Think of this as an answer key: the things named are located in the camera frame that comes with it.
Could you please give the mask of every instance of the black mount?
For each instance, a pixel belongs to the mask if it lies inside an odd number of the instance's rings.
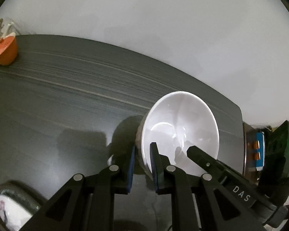
[[[150,144],[156,193],[171,194],[173,231],[198,231],[200,224],[205,231],[264,231],[264,224],[278,227],[287,215],[285,206],[272,204],[242,175],[196,146],[187,156],[207,173],[186,174],[159,154],[156,143]],[[21,231],[113,230],[114,196],[130,192],[134,163],[131,144],[116,165],[88,177],[75,174]]]
[[[157,194],[171,194],[173,231],[199,230],[193,201],[199,211],[202,230],[263,231],[264,224],[278,227],[287,215],[285,206],[276,207],[260,195],[256,186],[224,163],[196,146],[187,156],[208,173],[186,174],[150,145],[153,180]]]
[[[109,231],[113,229],[115,194],[131,190],[135,147],[118,159],[118,165],[85,177],[75,174],[59,189],[21,231]]]

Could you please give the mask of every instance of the dark gray table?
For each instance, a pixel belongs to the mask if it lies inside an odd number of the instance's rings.
[[[20,180],[50,198],[73,174],[98,173],[112,154],[124,153],[152,105],[176,90],[208,104],[219,129],[218,159],[243,172],[239,107],[190,75],[91,40],[28,35],[17,43],[15,63],[0,67],[0,183]],[[165,230],[170,197],[157,197],[137,166],[131,194],[115,199],[114,217],[117,230]]]

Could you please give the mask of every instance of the white wall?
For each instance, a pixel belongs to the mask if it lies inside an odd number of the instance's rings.
[[[164,61],[231,99],[249,124],[289,119],[289,13],[280,0],[6,0],[1,17]]]

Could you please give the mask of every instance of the orange lid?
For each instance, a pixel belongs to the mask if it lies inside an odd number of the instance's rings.
[[[10,35],[0,41],[0,55],[10,46],[15,36]]]

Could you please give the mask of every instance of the bowl rim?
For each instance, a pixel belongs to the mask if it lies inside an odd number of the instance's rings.
[[[155,110],[155,108],[162,102],[164,101],[166,98],[168,97],[171,97],[173,95],[176,95],[176,94],[184,94],[184,95],[188,95],[188,96],[191,96],[191,97],[194,97],[195,99],[199,100],[209,111],[210,115],[212,116],[213,118],[213,121],[215,123],[215,128],[216,128],[216,131],[217,131],[217,143],[218,143],[218,151],[217,151],[217,155],[218,155],[218,152],[219,152],[219,130],[218,130],[218,127],[217,127],[217,123],[216,123],[216,119],[214,117],[214,114],[212,113],[211,109],[209,108],[209,106],[204,102],[204,100],[202,100],[200,97],[194,95],[193,93],[190,93],[190,92],[186,92],[186,91],[175,91],[175,92],[171,92],[171,93],[168,93],[166,95],[164,95],[163,97],[161,97],[154,105],[153,107],[149,110],[148,114],[147,114],[147,117],[145,119],[145,122],[142,126],[142,130],[141,130],[141,143],[140,143],[140,147],[141,147],[141,156],[142,156],[142,160],[143,160],[143,163],[144,163],[144,166],[145,168],[147,169],[147,171],[149,173],[152,174],[152,171],[150,170],[149,166],[148,166],[148,162],[147,162],[147,159],[146,159],[146,155],[145,155],[145,148],[144,148],[144,131],[146,129],[146,126],[147,126],[147,123],[148,123],[148,118],[151,116],[152,112]]]

